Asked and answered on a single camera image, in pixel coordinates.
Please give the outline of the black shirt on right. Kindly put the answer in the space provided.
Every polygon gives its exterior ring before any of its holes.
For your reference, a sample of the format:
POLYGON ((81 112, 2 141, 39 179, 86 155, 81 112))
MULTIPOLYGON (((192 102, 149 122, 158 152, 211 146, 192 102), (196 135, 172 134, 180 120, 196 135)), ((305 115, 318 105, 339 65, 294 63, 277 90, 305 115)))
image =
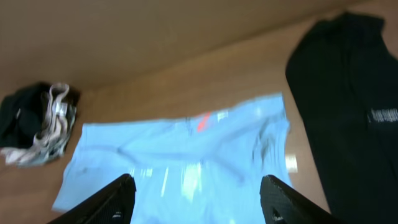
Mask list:
POLYGON ((319 21, 285 70, 328 206, 345 223, 397 222, 397 59, 383 27, 349 12, 319 21))

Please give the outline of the light blue printed t-shirt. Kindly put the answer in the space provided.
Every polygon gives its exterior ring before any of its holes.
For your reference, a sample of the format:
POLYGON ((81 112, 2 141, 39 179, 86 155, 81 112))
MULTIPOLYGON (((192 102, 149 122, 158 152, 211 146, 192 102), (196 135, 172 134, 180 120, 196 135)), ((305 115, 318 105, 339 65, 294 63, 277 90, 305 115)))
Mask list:
POLYGON ((264 223, 261 180, 289 183, 281 94, 192 118, 84 124, 53 209, 66 212, 123 174, 133 223, 264 223))

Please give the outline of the black garment on pile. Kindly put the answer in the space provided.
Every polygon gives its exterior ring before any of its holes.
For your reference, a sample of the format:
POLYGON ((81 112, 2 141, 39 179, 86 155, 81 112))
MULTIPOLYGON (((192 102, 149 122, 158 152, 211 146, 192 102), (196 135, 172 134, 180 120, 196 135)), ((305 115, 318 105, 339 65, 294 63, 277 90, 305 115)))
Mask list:
MULTIPOLYGON (((5 96, 1 102, 1 148, 28 149, 33 138, 42 129, 47 97, 51 85, 45 82, 26 86, 5 96)), ((76 106, 80 92, 70 86, 67 100, 76 106)))

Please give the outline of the beige folded pants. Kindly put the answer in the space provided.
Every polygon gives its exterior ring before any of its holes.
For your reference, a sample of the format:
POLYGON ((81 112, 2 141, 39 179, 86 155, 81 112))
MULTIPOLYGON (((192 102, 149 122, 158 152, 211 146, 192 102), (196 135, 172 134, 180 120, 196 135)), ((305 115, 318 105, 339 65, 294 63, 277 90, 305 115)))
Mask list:
POLYGON ((67 96, 70 93, 70 86, 65 83, 53 84, 50 87, 49 92, 45 94, 47 97, 47 110, 42 129, 35 134, 33 145, 28 149, 18 149, 15 147, 4 147, 1 149, 1 154, 5 157, 7 165, 28 167, 39 166, 50 162, 47 153, 49 151, 50 137, 55 130, 55 113, 59 110, 57 105, 66 103, 74 106, 71 100, 67 100, 67 96))

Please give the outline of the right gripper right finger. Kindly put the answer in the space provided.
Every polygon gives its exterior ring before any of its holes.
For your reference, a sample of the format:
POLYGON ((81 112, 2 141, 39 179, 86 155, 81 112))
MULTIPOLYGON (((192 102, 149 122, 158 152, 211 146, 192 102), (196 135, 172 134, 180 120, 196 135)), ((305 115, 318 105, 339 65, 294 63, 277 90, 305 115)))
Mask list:
POLYGON ((262 178, 260 196, 266 224, 341 224, 274 175, 262 178))

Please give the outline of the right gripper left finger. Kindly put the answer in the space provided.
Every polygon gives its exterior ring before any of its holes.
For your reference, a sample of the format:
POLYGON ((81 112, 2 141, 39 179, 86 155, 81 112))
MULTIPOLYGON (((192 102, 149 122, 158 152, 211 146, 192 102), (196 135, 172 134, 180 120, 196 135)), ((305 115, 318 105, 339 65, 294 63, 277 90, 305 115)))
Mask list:
POLYGON ((136 183, 123 174, 49 224, 130 224, 136 183))

